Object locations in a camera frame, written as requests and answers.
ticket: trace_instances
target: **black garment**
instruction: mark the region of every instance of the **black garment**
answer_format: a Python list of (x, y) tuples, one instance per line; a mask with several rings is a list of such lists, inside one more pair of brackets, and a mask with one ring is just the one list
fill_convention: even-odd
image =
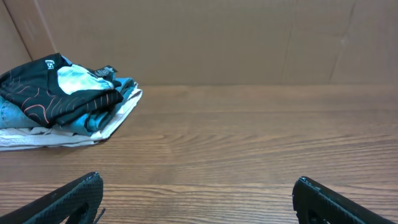
[(0, 95), (46, 128), (71, 123), (85, 113), (122, 102), (123, 96), (116, 90), (66, 94), (58, 85), (57, 74), (64, 66), (70, 65), (60, 54), (18, 66), (0, 76)]

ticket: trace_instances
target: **blue cloth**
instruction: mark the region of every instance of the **blue cloth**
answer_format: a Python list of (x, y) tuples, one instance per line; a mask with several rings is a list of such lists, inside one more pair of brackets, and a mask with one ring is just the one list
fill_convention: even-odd
[[(91, 136), (94, 132), (102, 130), (118, 112), (120, 107), (128, 100), (131, 92), (137, 87), (132, 78), (116, 78), (121, 86), (116, 90), (123, 96), (123, 101), (109, 108), (107, 111), (87, 113), (76, 119), (71, 124), (59, 127), (64, 131)], [(0, 129), (1, 128), (34, 128), (40, 125), (28, 118), (18, 106), (10, 103), (0, 96)]]
[(116, 87), (116, 90), (123, 96), (121, 103), (114, 105), (107, 111), (84, 114), (71, 124), (64, 125), (60, 129), (85, 136), (91, 136), (94, 132), (102, 130), (111, 121), (120, 107), (128, 100), (129, 95), (137, 86), (132, 78), (117, 78), (116, 81), (121, 83), (121, 86)]

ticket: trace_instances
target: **white towel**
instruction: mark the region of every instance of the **white towel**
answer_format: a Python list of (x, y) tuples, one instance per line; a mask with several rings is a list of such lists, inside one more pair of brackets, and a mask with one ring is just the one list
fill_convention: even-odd
[(108, 125), (101, 131), (95, 132), (91, 136), (60, 131), (55, 128), (6, 128), (0, 129), (0, 151), (32, 149), (37, 147), (57, 147), (57, 146), (88, 146), (98, 143), (100, 140), (107, 139), (127, 118), (129, 113), (136, 107), (141, 99), (142, 90), (135, 89), (129, 99)]

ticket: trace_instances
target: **brown cardboard panel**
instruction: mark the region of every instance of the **brown cardboard panel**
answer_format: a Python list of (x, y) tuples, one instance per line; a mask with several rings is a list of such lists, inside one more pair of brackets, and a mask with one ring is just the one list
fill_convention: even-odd
[(59, 52), (144, 84), (280, 83), (293, 0), (38, 0)]
[(358, 0), (333, 83), (398, 83), (398, 1)]
[(30, 61), (24, 43), (2, 1), (0, 1), (0, 49), (0, 74)]
[(354, 0), (298, 0), (283, 83), (329, 83)]
[(32, 59), (55, 52), (34, 0), (4, 0)]

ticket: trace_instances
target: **stack of clothing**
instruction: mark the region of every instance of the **stack of clothing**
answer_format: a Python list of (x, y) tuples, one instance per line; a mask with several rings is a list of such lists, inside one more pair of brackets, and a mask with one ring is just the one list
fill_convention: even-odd
[(53, 54), (0, 76), (0, 151), (86, 146), (107, 139), (142, 96), (111, 66), (91, 70)]

